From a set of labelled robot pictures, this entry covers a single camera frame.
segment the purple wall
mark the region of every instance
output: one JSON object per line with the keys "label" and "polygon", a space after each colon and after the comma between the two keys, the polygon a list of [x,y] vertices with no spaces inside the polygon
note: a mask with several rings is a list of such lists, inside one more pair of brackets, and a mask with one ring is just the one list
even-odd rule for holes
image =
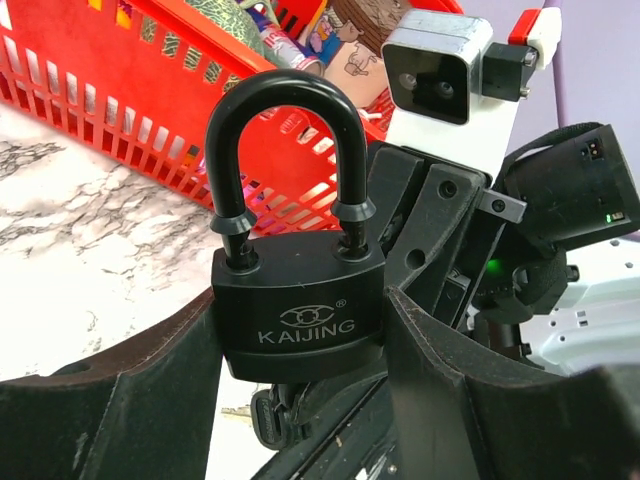
{"label": "purple wall", "polygon": [[[458,0],[506,41],[520,14],[544,0]],[[640,186],[640,0],[565,0],[563,53],[568,121],[611,123]],[[557,125],[553,73],[538,73],[521,102],[511,149]]]}

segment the padlock shackle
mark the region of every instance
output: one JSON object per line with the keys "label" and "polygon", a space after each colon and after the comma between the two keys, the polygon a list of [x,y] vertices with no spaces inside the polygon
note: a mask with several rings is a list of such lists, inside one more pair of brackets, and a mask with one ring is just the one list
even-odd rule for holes
{"label": "padlock shackle", "polygon": [[[366,246],[364,221],[373,216],[375,207],[367,195],[367,143],[360,115],[329,81],[287,69],[243,80],[220,100],[209,119],[205,161],[215,208],[211,228],[224,236],[238,237],[225,241],[227,255],[239,255],[238,249],[256,223],[244,201],[238,161],[240,135],[256,115],[281,106],[309,110],[327,123],[335,141],[338,184],[331,212],[345,231],[347,248]],[[264,143],[265,148],[271,147],[269,139]]]}

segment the brand logo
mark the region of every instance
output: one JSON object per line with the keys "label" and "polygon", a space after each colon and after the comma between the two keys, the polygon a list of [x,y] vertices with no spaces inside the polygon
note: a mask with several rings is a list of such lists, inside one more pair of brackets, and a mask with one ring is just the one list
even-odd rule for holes
{"label": "brand logo", "polygon": [[[347,304],[339,300],[337,308]],[[344,320],[327,325],[336,316],[334,307],[328,305],[304,305],[292,308],[280,315],[280,323],[292,330],[282,332],[258,332],[258,341],[262,344],[300,343],[323,340],[340,334],[352,332],[355,328],[353,320]]]}
{"label": "brand logo", "polygon": [[293,328],[318,327],[323,323],[327,323],[334,315],[333,307],[307,305],[287,310],[280,315],[280,323]]}

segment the black plastic housing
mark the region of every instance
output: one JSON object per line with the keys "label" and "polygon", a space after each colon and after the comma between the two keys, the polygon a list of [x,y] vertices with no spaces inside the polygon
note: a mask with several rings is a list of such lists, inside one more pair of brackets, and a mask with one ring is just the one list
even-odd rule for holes
{"label": "black plastic housing", "polygon": [[517,161],[508,194],[528,203],[518,231],[573,250],[640,229],[640,200],[613,128],[605,125]]}

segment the camera lens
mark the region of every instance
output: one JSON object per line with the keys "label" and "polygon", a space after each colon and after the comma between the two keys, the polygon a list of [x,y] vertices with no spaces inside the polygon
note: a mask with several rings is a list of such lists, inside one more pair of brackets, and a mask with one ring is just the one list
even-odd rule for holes
{"label": "camera lens", "polygon": [[416,80],[416,77],[414,77],[410,73],[401,74],[399,77],[399,81],[400,81],[400,85],[402,85],[402,88],[406,88],[410,92],[414,91],[418,86],[418,81]]}
{"label": "camera lens", "polygon": [[436,85],[436,92],[445,100],[453,98],[453,94],[455,93],[449,82],[439,82],[438,85]]}

